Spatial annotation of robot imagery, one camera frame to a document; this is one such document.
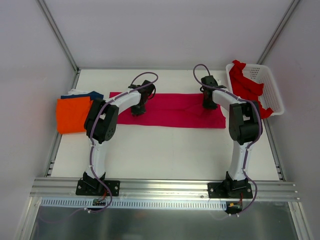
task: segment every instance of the white wall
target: white wall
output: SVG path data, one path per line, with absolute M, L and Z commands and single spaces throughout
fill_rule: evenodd
M 0 239 L 12 240 L 74 73 L 35 0 L 0 2 L 0 39 Z
M 291 0 L 46 0 L 79 67 L 255 63 Z
M 270 119 L 287 180 L 298 185 L 314 238 L 320 239 L 320 1 L 303 0 L 264 64 L 285 104 Z

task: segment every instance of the pink towel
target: pink towel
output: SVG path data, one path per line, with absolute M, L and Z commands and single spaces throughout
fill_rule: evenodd
M 110 98 L 118 94 L 120 92 L 110 92 Z M 202 101 L 202 93 L 157 93 L 154 98 L 147 101 L 145 114 L 132 116 L 131 110 L 127 109 L 119 115 L 117 123 L 174 128 L 225 129 L 226 118 L 220 106 L 218 105 L 215 110 L 205 109 Z

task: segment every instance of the wire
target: wire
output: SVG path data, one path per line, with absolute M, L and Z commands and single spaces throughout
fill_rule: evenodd
M 152 94 L 152 96 L 151 96 L 151 94 L 148 96 L 148 100 L 150 100 L 150 99 L 153 99 L 154 97 L 155 97 L 155 95 L 156 95 L 156 91 L 157 91 L 157 89 L 156 89 L 156 87 L 154 87 L 154 91 L 153 91 L 153 94 Z
M 256 105 L 255 105 L 252 101 L 239 98 L 237 95 L 235 95 L 235 94 L 233 94 L 233 93 L 231 93 L 231 92 L 229 92 L 229 91 L 227 91 L 227 90 L 225 90 L 225 89 L 223 89 L 223 88 L 217 88 L 217 87 L 214 87 L 214 86 L 208 86 L 208 85 L 206 85 L 206 84 L 203 84 L 201 81 L 199 81 L 199 79 L 198 79 L 197 76 L 196 76 L 196 69 L 197 69 L 197 67 L 199 67 L 199 66 L 204 67 L 204 68 L 206 69 L 206 71 L 208 72 L 208 74 L 211 75 L 211 74 L 210 74 L 210 71 L 209 71 L 209 69 L 207 68 L 206 65 L 200 63 L 200 64 L 197 64 L 196 66 L 194 66 L 194 68 L 193 68 L 193 76 L 194 76 L 194 79 L 195 79 L 199 84 L 201 84 L 203 87 L 208 88 L 208 89 L 213 89 L 213 90 L 215 90 L 215 91 L 224 92 L 224 93 L 230 95 L 231 97 L 233 97 L 234 99 L 237 99 L 237 100 L 239 100 L 239 101 L 241 101 L 241 102 L 249 103 L 249 104 L 252 106 L 252 108 L 253 108 L 253 110 L 254 110 L 257 118 L 258 118 L 258 127 L 259 127 L 258 136 L 257 136 L 257 138 L 256 138 L 254 141 L 252 141 L 252 142 L 251 142 L 250 144 L 248 144 L 248 146 L 246 147 L 246 150 L 247 150 L 247 151 L 245 151 L 244 161 L 243 161 L 243 166 L 242 166 L 242 171 L 243 171 L 244 176 L 245 176 L 250 182 L 253 183 L 253 185 L 254 185 L 254 187 L 255 187 L 255 191 L 254 191 L 254 196 L 253 196 L 252 201 L 249 203 L 249 205 L 248 205 L 245 209 L 243 209 L 243 210 L 241 211 L 241 212 L 243 213 L 243 212 L 245 212 L 250 206 L 252 206 L 252 204 L 255 202 L 255 200 L 256 200 L 256 198 L 257 198 L 257 194 L 258 194 L 258 186 L 257 186 L 256 182 L 253 181 L 253 180 L 247 175 L 247 172 L 246 172 L 246 171 L 247 171 L 247 170 L 246 170 L 246 164 L 247 164 L 247 160 L 248 160 L 248 153 L 249 153 L 250 147 L 259 140 L 259 138 L 261 137 L 261 134 L 262 134 L 261 118 L 260 118 L 260 115 L 259 115 L 259 112 L 258 112 L 258 109 L 257 109 Z
M 240 201 L 237 202 L 237 204 L 241 204 L 241 206 L 242 206 L 243 199 L 244 199 L 244 194 L 241 192 L 241 198 L 240 198 Z
M 119 99 L 119 98 L 121 98 L 121 97 L 123 97 L 123 96 L 125 96 L 125 95 L 127 95 L 127 94 L 130 94 L 130 93 L 132 93 L 132 92 L 134 92 L 134 91 L 138 91 L 138 90 L 140 90 L 140 89 L 142 89 L 142 88 L 145 88 L 145 87 L 147 87 L 147 86 L 150 86 L 151 84 L 154 84 L 154 83 L 155 83 L 156 81 L 158 81 L 158 79 L 159 79 L 159 76 L 158 76 L 156 73 L 154 73 L 154 72 L 152 72 L 152 71 L 146 71 L 146 72 L 140 73 L 138 76 L 136 76 L 136 77 L 133 79 L 133 81 L 132 81 L 131 84 L 133 84 L 133 83 L 137 80 L 137 78 L 139 78 L 140 76 L 145 75 L 145 74 L 155 75 L 156 78 L 155 78 L 154 81 L 152 81 L 152 82 L 150 82 L 150 83 L 148 83 L 148 84 L 146 84 L 146 85 L 143 85 L 143 86 L 139 86 L 139 87 L 137 87 L 137 88 L 134 88 L 134 89 L 130 90 L 129 92 L 126 91 L 126 92 L 120 93 L 119 95 L 117 95 L 117 96 L 115 96 L 114 98 L 112 98 L 110 101 L 106 102 L 106 103 L 101 107 L 101 109 L 100 109 L 100 111 L 99 111 L 99 113 L 98 113 L 98 115 L 97 115 L 97 117 L 96 117 L 96 119 L 94 120 L 94 123 L 93 123 L 93 125 L 92 125 L 92 129 L 91 129 L 91 132 L 90 132 L 90 140 L 91 140 L 91 143 L 92 143 L 92 147 L 91 147 L 91 149 L 90 149 L 90 164 L 89 164 L 89 165 L 91 165 L 90 169 L 91 169 L 91 172 L 92 172 L 93 176 L 98 180 L 99 183 L 102 184 L 102 186 L 105 187 L 105 189 L 106 189 L 107 192 L 109 193 L 109 195 L 110 195 L 110 201 L 109 201 L 108 204 L 106 204 L 103 208 L 101 208 L 101 209 L 99 209 L 99 210 L 91 210 L 91 211 L 90 211 L 91 213 L 100 213 L 100 212 L 104 211 L 107 207 L 109 207 L 109 206 L 111 205 L 111 203 L 112 203 L 112 193 L 111 193 L 110 189 L 108 188 L 108 186 L 107 186 L 102 180 L 99 179 L 99 177 L 97 176 L 97 174 L 96 174 L 95 171 L 94 171 L 94 168 L 92 167 L 92 166 L 93 166 L 93 151 L 94 151 L 94 147 L 95 147 L 95 142 L 94 142 L 94 140 L 93 140 L 93 135 L 94 135 L 94 131 L 95 131 L 95 128 L 96 128 L 96 126 L 97 126 L 98 120 L 99 120 L 100 116 L 102 115 L 103 111 L 105 110 L 105 108 L 106 108 L 110 103 L 112 103 L 112 102 L 114 102 L 115 100 L 117 100 L 117 99 Z
M 115 100 L 117 100 L 117 99 L 119 99 L 119 98 L 121 98 L 121 97 L 123 97 L 123 96 L 125 96 L 125 95 L 127 95 L 127 94 L 130 94 L 130 93 L 132 93 L 132 92 L 134 92 L 134 91 L 138 91 L 138 90 L 140 90 L 140 89 L 142 89 L 142 88 L 145 88 L 145 87 L 147 87 L 147 86 L 150 86 L 151 84 L 154 84 L 154 83 L 155 83 L 156 81 L 158 81 L 158 79 L 159 79 L 159 76 L 158 76 L 156 73 L 154 73 L 154 72 L 152 72 L 152 71 L 146 71 L 146 72 L 140 73 L 138 76 L 136 76 L 136 77 L 133 79 L 133 81 L 132 81 L 131 84 L 133 84 L 134 81 L 137 80 L 137 78 L 139 78 L 140 76 L 145 75 L 145 74 L 155 75 L 156 78 L 155 78 L 154 81 L 152 81 L 152 82 L 150 82 L 150 83 L 148 83 L 148 84 L 146 84 L 146 85 L 142 85 L 142 86 L 139 86 L 139 87 L 137 87 L 137 88 L 134 88 L 134 89 L 130 90 L 129 92 L 126 91 L 126 92 L 120 93 L 119 95 L 117 95 L 117 96 L 115 96 L 114 98 L 112 98 L 110 101 L 106 102 L 106 103 L 102 106 L 102 108 L 100 109 L 100 111 L 99 111 L 96 119 L 94 120 L 94 123 L 93 123 L 93 125 L 92 125 L 92 129 L 91 129 L 91 132 L 90 132 L 90 137 L 89 137 L 90 140 L 91 140 L 91 143 L 92 143 L 92 147 L 91 147 L 91 149 L 90 149 L 89 165 L 91 166 L 90 169 L 91 169 L 91 172 L 92 172 L 92 174 L 94 175 L 94 177 L 98 180 L 99 183 L 102 184 L 102 186 L 104 186 L 104 189 L 109 193 L 109 195 L 110 195 L 110 201 L 109 201 L 109 203 L 106 204 L 103 208 L 101 208 L 101 209 L 99 209 L 99 210 L 88 210 L 88 213 L 100 213 L 100 212 L 104 211 L 107 207 L 109 207 L 109 206 L 111 205 L 111 203 L 112 203 L 112 193 L 111 193 L 110 189 L 108 188 L 108 186 L 107 186 L 102 180 L 100 180 L 100 179 L 98 178 L 98 176 L 97 176 L 97 174 L 95 173 L 94 168 L 93 168 L 93 151 L 94 151 L 94 147 L 95 147 L 95 142 L 94 142 L 94 140 L 93 140 L 93 135 L 94 135 L 95 128 L 96 128 L 96 126 L 97 126 L 97 122 L 98 122 L 98 120 L 99 120 L 102 112 L 103 112 L 104 109 L 107 107 L 107 105 L 109 105 L 110 103 L 114 102 Z M 86 211 L 87 208 L 86 208 L 86 207 L 85 207 L 85 208 L 78 208 L 78 209 L 75 210 L 73 213 L 71 213 L 69 216 L 67 216 L 67 217 L 65 217 L 65 218 L 63 218 L 63 219 L 61 219 L 61 220 L 58 220 L 58 221 L 48 221 L 48 220 L 43 219 L 42 216 L 41 216 L 41 210 L 42 210 L 42 209 L 40 208 L 39 213 L 38 213 L 38 217 L 39 217 L 39 219 L 40 219 L 41 221 L 43 221 L 44 223 L 47 223 L 47 224 L 57 224 L 57 223 L 62 223 L 63 221 L 69 219 L 70 217 L 72 217 L 73 215 L 75 215 L 76 213 L 78 213 L 78 212 L 80 212 L 80 211 L 83 211 L 83 210 Z
M 107 190 L 104 189 L 104 194 L 101 197 L 99 197 L 97 201 L 98 202 L 102 202 L 103 200 L 105 200 L 106 196 L 107 196 Z

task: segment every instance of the orange cloth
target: orange cloth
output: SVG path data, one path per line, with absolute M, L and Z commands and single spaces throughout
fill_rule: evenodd
M 60 134 L 85 132 L 85 121 L 91 104 L 89 96 L 58 99 L 55 113 L 57 131 Z

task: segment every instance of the white table surface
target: white table surface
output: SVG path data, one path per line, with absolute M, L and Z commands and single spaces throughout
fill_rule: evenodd
M 108 97 L 123 92 L 144 70 L 82 70 L 76 88 L 97 91 Z M 157 93 L 200 93 L 191 70 L 154 70 L 159 75 Z M 206 72 L 198 70 L 199 78 Z M 219 84 L 228 87 L 225 71 L 211 71 Z M 142 76 L 138 83 L 155 76 Z M 233 141 L 226 129 L 192 129 L 118 124 L 109 141 L 106 178 L 223 180 L 228 170 Z M 89 142 L 85 133 L 64 134 L 56 155 L 52 177 L 81 178 L 89 165 Z M 248 167 L 254 180 L 278 181 L 278 173 L 266 131 L 255 144 Z

